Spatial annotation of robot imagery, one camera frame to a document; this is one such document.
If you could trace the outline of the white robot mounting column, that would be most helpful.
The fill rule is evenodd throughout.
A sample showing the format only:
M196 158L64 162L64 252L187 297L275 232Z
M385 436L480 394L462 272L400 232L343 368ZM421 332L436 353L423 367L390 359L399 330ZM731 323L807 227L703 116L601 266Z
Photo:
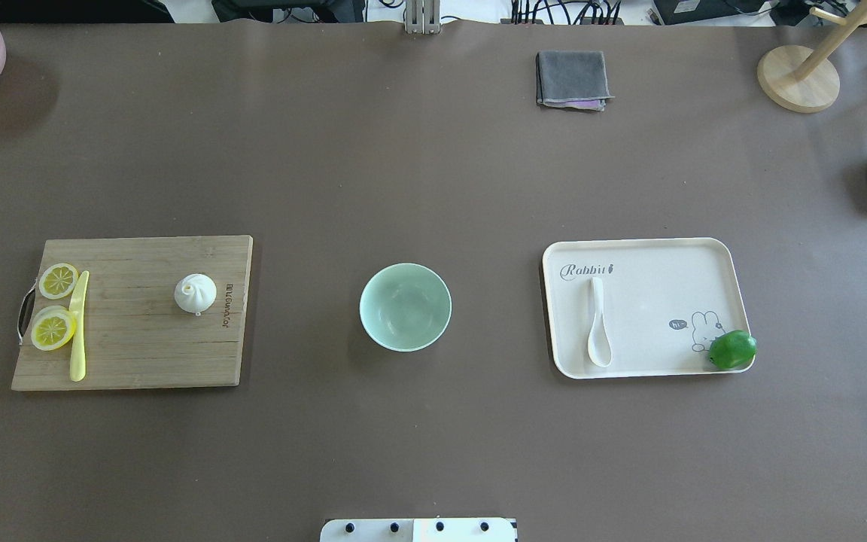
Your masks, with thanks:
M517 541L516 521L503 517L334 519L320 541Z

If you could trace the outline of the cream rabbit tray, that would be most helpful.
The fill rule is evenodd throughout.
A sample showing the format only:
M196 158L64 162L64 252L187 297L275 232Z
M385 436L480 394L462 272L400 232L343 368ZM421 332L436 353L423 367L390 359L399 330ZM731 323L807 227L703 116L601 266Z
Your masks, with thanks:
M541 270L552 359L571 379L718 373L713 341L750 330L732 253L716 238L557 242ZM587 353L592 277L605 289L609 367Z

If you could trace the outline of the aluminium frame post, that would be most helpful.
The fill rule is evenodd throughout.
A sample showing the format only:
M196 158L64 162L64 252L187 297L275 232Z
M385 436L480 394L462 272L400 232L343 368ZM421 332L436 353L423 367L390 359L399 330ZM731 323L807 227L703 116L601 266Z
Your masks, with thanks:
M440 0L405 0L407 34L438 34L441 31Z

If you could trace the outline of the lemon slice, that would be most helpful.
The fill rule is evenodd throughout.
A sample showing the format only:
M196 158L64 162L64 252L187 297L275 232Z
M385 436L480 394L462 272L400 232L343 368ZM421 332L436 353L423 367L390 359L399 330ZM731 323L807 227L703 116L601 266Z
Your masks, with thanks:
M39 276L39 294L48 300L65 298L75 290L80 273L68 262L55 263Z
M31 342L42 351L65 346L75 336L77 317L64 306L45 306L35 313L31 324Z

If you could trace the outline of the wooden mug tree stand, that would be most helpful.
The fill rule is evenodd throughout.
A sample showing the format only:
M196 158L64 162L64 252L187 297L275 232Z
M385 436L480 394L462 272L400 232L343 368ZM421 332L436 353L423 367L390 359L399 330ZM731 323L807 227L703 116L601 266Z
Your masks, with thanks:
M810 14L832 22L832 33L814 49L778 46L768 51L756 68L757 81L766 95L779 106L802 114L821 112L837 99L840 77L828 58L858 27L867 24L867 1L860 1L845 17L815 7Z

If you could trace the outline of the white ceramic spoon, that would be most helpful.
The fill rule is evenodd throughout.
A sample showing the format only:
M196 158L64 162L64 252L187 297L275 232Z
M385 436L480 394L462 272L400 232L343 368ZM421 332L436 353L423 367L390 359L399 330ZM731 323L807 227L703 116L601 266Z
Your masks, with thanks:
M611 342L605 320L605 289L602 278L592 277L591 290L592 323L589 326L587 353L596 367L609 367L613 361Z

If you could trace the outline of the bamboo cutting board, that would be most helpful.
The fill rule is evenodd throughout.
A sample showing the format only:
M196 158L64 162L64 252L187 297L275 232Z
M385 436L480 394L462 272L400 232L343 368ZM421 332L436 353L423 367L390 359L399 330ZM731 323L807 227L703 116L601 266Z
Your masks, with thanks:
M84 303L86 373L69 377L71 346L44 352L23 337L15 391L138 390L238 385L250 299L250 236L51 239L41 269L68 262L90 272ZM173 291L210 277L213 304L195 316Z

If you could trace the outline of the white steamed bun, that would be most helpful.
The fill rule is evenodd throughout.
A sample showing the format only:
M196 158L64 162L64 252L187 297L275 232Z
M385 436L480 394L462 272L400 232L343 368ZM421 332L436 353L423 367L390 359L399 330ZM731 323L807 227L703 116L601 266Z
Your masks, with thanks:
M173 288L173 302L183 312L201 316L214 304L217 292L213 278L194 273L180 280Z

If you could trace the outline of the grey folded cloth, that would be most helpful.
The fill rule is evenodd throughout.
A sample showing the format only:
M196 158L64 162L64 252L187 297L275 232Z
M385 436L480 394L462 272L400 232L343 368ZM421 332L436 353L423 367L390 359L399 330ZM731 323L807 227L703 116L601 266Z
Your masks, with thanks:
M534 61L540 106L602 112L613 98L602 51L542 50Z

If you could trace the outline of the green lime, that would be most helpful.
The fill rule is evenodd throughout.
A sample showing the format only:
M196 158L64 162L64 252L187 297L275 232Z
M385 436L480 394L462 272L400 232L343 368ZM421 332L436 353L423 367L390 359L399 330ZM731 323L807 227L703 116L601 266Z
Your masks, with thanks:
M732 330L718 337L711 344L709 360L720 370L748 364L757 353L757 340L746 330Z

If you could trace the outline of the lower lemon slice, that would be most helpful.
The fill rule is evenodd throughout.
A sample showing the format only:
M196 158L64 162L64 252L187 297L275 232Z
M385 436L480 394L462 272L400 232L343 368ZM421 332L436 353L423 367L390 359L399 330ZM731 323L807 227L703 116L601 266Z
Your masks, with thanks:
M75 336L77 317L64 306L45 306L35 313L31 324L31 342L42 351L65 346Z

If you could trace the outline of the upper lemon slice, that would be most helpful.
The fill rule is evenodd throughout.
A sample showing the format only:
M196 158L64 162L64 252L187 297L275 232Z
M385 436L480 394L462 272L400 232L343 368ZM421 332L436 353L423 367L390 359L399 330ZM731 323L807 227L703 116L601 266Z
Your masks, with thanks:
M39 276L39 294L48 300L65 298L75 290L80 273L68 262L55 263Z

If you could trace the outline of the pale green bowl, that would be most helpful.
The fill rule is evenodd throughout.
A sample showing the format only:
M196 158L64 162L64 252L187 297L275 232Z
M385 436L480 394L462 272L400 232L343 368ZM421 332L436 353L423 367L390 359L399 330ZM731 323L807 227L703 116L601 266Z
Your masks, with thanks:
M394 352L434 344L453 315L448 285L429 267L399 262L376 272L359 298L359 319L370 339Z

